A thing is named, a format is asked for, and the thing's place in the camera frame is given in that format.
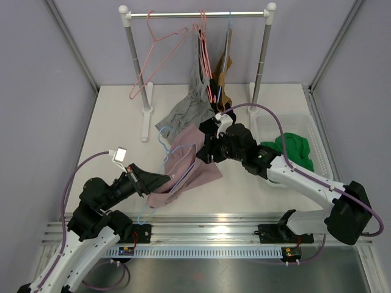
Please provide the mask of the pink tank top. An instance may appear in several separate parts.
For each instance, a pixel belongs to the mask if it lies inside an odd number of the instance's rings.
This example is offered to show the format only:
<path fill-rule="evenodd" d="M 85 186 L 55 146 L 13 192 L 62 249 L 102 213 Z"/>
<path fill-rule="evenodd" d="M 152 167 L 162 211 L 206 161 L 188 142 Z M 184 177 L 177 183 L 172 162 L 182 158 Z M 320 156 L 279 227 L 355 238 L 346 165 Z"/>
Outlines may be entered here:
<path fill-rule="evenodd" d="M 170 181 L 148 196 L 147 205 L 150 208 L 161 208 L 187 190 L 222 178 L 216 164 L 206 164 L 196 157 L 204 138 L 204 133 L 194 124 L 175 138 L 164 163 L 164 174 L 170 176 Z"/>

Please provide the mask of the green tank top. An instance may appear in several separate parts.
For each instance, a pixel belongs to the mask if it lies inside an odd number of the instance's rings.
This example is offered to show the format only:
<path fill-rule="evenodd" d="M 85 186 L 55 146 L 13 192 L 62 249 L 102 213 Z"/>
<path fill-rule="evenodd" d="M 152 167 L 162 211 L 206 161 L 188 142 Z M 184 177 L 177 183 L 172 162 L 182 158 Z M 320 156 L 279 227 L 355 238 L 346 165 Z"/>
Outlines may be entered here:
<path fill-rule="evenodd" d="M 289 160 L 311 172 L 314 172 L 313 161 L 309 158 L 309 141 L 305 137 L 291 132 L 285 132 L 283 137 Z M 278 136 L 274 141 L 265 141 L 261 144 L 283 153 L 282 136 Z"/>

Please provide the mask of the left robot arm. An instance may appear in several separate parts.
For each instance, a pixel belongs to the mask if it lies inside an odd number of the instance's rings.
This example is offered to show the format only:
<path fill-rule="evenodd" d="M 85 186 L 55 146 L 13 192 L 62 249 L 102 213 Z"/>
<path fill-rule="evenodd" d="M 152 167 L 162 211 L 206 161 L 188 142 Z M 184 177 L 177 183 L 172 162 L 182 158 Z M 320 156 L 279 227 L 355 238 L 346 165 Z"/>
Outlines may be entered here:
<path fill-rule="evenodd" d="M 112 207 L 133 194 L 149 195 L 169 181 L 169 176 L 146 172 L 136 164 L 111 185 L 101 178 L 86 181 L 60 247 L 37 279 L 19 292 L 75 292 L 111 246 L 132 236 L 132 220 Z"/>

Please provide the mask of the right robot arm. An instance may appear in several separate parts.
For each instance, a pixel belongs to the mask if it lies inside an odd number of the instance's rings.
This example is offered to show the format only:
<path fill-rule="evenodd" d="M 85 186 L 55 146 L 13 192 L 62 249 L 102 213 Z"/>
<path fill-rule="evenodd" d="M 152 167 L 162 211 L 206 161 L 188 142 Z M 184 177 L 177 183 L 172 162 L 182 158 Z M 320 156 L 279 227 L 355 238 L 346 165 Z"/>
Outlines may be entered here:
<path fill-rule="evenodd" d="M 275 225 L 281 240 L 329 233 L 343 244 L 354 245 L 363 236 L 372 214 L 360 183 L 343 184 L 287 163 L 282 152 L 257 144 L 251 131 L 241 123 L 234 124 L 228 115 L 210 118 L 199 129 L 205 138 L 197 157 L 204 163 L 238 161 L 250 174 L 293 189 L 321 206 L 318 211 L 292 209 L 284 213 Z"/>

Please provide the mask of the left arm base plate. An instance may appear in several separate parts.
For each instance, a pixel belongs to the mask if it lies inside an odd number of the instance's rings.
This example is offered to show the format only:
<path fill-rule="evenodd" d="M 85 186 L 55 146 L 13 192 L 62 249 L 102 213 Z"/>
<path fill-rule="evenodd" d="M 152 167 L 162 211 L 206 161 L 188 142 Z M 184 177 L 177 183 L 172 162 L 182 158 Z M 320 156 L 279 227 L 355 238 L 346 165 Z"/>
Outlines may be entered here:
<path fill-rule="evenodd" d="M 133 244 L 136 241 L 137 244 L 149 244 L 152 237 L 152 225 L 150 224 L 133 224 L 131 234 L 126 240 L 127 243 Z"/>

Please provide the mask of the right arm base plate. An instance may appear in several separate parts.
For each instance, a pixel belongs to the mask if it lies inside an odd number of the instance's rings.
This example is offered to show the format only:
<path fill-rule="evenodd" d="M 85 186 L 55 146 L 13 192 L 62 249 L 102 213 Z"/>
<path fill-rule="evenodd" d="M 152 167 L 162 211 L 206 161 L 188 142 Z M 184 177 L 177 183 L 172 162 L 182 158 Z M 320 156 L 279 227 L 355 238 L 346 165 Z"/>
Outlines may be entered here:
<path fill-rule="evenodd" d="M 259 224 L 254 234 L 261 244 L 312 244 L 313 234 L 296 235 L 286 226 L 278 224 Z"/>

